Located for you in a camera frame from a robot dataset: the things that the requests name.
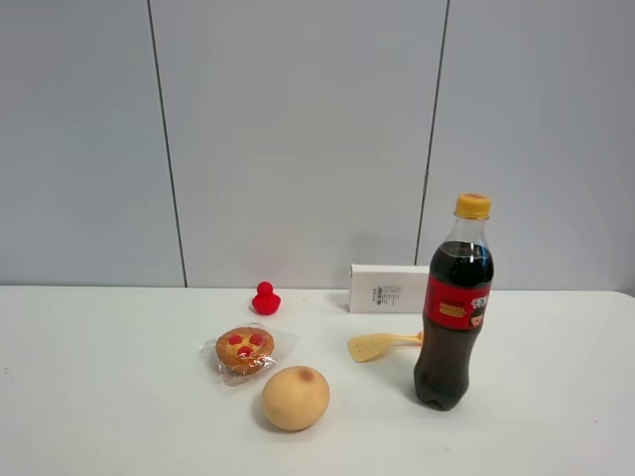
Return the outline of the cola bottle with yellow cap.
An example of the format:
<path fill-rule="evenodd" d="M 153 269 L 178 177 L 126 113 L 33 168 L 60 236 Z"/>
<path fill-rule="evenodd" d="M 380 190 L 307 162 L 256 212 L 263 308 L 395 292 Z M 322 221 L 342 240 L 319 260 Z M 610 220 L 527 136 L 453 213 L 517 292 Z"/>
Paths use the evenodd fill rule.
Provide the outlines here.
<path fill-rule="evenodd" d="M 490 206 L 486 195 L 460 195 L 455 222 L 430 263 L 414 385 L 419 401 L 439 411 L 456 407 L 469 386 L 471 353 L 494 276 L 485 239 Z"/>

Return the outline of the wrapped fruit tart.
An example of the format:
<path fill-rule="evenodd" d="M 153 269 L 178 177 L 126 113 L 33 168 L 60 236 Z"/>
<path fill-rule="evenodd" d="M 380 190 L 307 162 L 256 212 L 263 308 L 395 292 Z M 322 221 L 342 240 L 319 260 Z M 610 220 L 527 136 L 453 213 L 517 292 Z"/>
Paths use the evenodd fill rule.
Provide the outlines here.
<path fill-rule="evenodd" d="M 278 369 L 300 336 L 250 322 L 202 344 L 200 358 L 215 383 L 238 387 Z"/>

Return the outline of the peach coloured round fruit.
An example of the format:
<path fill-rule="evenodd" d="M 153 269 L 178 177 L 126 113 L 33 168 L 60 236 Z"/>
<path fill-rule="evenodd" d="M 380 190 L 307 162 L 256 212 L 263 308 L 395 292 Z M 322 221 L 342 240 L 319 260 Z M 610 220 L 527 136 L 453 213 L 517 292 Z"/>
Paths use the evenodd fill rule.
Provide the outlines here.
<path fill-rule="evenodd" d="M 322 373 L 294 366 L 274 374 L 265 384 L 262 407 L 266 419 L 285 431 L 304 430 L 325 414 L 330 388 Z"/>

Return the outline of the white cardboard box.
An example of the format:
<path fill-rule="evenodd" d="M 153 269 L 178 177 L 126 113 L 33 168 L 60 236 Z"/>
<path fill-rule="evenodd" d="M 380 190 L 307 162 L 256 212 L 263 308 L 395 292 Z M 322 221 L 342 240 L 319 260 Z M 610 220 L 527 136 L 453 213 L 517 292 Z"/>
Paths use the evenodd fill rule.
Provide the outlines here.
<path fill-rule="evenodd" d="M 428 266 L 350 266 L 348 311 L 351 313 L 421 313 Z"/>

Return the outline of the red rubber duck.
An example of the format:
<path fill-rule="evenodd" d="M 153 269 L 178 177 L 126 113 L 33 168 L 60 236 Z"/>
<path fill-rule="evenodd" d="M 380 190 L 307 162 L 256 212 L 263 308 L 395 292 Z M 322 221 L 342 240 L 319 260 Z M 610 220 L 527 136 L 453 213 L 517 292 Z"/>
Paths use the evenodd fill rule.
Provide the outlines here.
<path fill-rule="evenodd" d="M 260 315 L 273 315 L 278 311 L 281 301 L 271 283 L 261 282 L 256 288 L 256 296 L 252 298 L 252 307 Z"/>

